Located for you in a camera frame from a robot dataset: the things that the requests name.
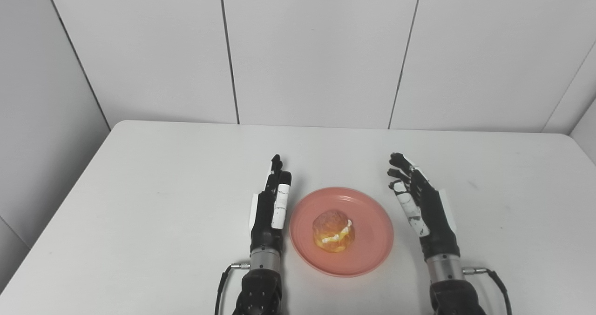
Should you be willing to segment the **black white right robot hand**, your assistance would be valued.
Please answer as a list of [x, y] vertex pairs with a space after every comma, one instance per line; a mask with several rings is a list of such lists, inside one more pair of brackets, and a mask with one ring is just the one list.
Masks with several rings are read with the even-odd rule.
[[392, 167], [387, 174], [394, 178], [389, 188], [419, 237], [424, 260], [437, 255], [460, 256], [456, 234], [449, 224], [440, 192], [403, 154], [391, 153], [389, 164]]

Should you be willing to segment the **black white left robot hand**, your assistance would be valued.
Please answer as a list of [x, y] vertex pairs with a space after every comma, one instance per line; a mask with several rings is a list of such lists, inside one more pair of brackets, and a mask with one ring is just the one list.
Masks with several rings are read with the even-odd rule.
[[292, 175], [283, 170], [279, 154], [271, 160], [264, 190], [256, 196], [256, 207], [251, 228], [251, 251], [272, 249], [283, 253], [283, 229], [287, 216]]

